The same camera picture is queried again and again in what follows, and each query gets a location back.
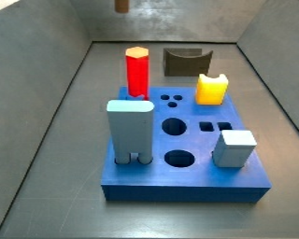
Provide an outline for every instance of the light blue block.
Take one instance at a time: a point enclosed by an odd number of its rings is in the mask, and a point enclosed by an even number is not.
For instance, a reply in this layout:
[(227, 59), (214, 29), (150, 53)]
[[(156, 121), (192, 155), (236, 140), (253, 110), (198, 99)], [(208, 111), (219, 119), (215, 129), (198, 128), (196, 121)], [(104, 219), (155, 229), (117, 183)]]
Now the light blue block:
[(215, 165), (218, 167), (243, 167), (255, 146), (257, 142), (251, 131), (222, 131), (215, 144)]

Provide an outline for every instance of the circular hole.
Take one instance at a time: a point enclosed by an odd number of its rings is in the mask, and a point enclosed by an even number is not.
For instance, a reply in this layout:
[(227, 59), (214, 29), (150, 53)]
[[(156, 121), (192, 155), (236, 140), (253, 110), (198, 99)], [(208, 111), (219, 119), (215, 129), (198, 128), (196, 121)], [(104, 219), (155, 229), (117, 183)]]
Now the circular hole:
[(163, 94), (163, 95), (160, 96), (160, 99), (164, 100), (164, 101), (167, 101), (167, 100), (170, 100), (170, 96), (168, 96), (167, 94)]
[(168, 102), (167, 104), (171, 108), (175, 108), (178, 106), (178, 104), (175, 102)]
[(174, 96), (174, 98), (175, 98), (178, 101), (180, 101), (180, 100), (183, 99), (183, 96), (178, 94), (178, 95)]
[(176, 168), (184, 168), (195, 163), (195, 156), (184, 150), (172, 150), (166, 153), (164, 161)]
[(162, 129), (170, 135), (182, 135), (186, 128), (184, 121), (178, 118), (170, 118), (162, 123)]

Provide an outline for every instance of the white block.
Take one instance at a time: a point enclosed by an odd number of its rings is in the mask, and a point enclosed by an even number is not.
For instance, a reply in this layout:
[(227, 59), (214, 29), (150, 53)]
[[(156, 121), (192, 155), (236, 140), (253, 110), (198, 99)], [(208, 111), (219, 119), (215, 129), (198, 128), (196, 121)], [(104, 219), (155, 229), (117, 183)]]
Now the white block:
[(243, 167), (257, 146), (251, 131), (224, 130), (220, 132), (214, 150), (218, 167)]

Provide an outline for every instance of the gray floor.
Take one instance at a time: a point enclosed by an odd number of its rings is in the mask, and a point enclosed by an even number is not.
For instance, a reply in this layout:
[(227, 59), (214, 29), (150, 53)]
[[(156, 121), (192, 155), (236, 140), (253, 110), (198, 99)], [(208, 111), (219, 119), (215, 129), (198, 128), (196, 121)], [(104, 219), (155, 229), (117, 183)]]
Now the gray floor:
[(258, 204), (108, 203), (100, 177), (108, 139), (104, 106), (124, 85), (124, 50), (95, 44), (0, 231), (0, 238), (299, 237), (299, 135), (235, 45), (148, 43), (151, 85), (195, 86), (164, 77), (163, 48), (215, 51), (210, 77), (226, 74), (273, 189)]

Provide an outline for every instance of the blue shape sorter board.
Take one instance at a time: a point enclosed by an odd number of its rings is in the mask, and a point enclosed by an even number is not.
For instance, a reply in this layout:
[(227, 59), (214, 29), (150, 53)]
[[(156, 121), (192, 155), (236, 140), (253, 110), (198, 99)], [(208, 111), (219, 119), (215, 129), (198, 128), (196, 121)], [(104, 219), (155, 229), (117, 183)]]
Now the blue shape sorter board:
[[(195, 88), (150, 88), (150, 101), (155, 104), (154, 160), (147, 165), (138, 160), (115, 164), (109, 139), (101, 180), (105, 200), (255, 203), (271, 188), (255, 151), (245, 167), (215, 166), (212, 151), (220, 130), (243, 130), (245, 126), (228, 94), (222, 105), (198, 105), (195, 92)], [(119, 99), (127, 98), (127, 88), (121, 87)], [(186, 127), (172, 121), (183, 134), (166, 132), (168, 127), (163, 129), (162, 124), (168, 119), (184, 122)], [(174, 150), (191, 153), (190, 166), (167, 163), (166, 154)]]

